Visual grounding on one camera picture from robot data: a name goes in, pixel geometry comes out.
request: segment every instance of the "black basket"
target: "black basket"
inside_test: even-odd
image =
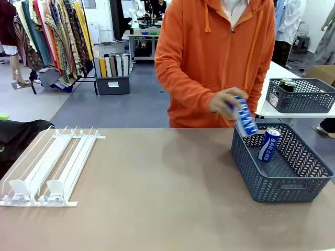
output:
[[[335,102],[335,88],[316,78],[295,78],[293,93],[279,87],[280,78],[270,79],[266,101],[282,113],[328,113]]]
[[[253,200],[257,202],[312,202],[333,171],[286,123],[257,123],[263,133],[242,138],[234,131],[232,157]],[[281,131],[277,150],[270,162],[258,159],[265,130]]]

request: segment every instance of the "teal garment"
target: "teal garment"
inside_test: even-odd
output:
[[[33,42],[37,48],[37,51],[39,52],[42,60],[43,60],[43,64],[45,66],[48,66],[50,64],[52,64],[52,58],[51,58],[51,54],[49,51],[49,47],[46,41],[46,38],[43,34],[42,31],[38,31],[35,28],[34,22],[31,20],[30,18],[30,12],[29,12],[29,1],[23,1],[22,2],[22,7],[23,7],[23,11],[25,13],[25,19],[28,25],[28,29],[30,31],[30,34],[32,36]]]

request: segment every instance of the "orange hoodie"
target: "orange hoodie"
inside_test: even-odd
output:
[[[220,0],[173,0],[164,15],[155,68],[170,93],[174,128],[233,127],[209,102],[238,87],[256,111],[275,41],[272,0],[250,0],[232,29]]]

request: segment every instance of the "hoodie drawstring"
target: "hoodie drawstring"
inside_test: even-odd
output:
[[[249,54],[248,63],[247,63],[247,70],[245,72],[244,91],[248,89],[250,64],[251,64],[251,60],[253,56],[253,50],[255,49],[255,45],[256,45],[257,35],[261,27],[262,18],[263,18],[263,9],[261,9],[260,15],[258,17],[257,25],[256,25],[256,31],[253,35],[252,46],[250,49],[250,54]]]
[[[205,19],[206,19],[206,28],[205,32],[211,32],[211,29],[209,27],[209,18],[208,18],[208,5],[205,3]]]

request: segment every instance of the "plastic basket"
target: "plastic basket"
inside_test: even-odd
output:
[[[231,152],[253,200],[312,202],[334,176],[299,135],[286,123],[257,123],[260,134],[242,138],[235,128]],[[277,150],[268,163],[258,159],[265,130],[281,131]]]
[[[335,102],[335,88],[316,78],[295,78],[293,93],[279,87],[280,78],[270,79],[266,101],[282,113],[328,113]]]

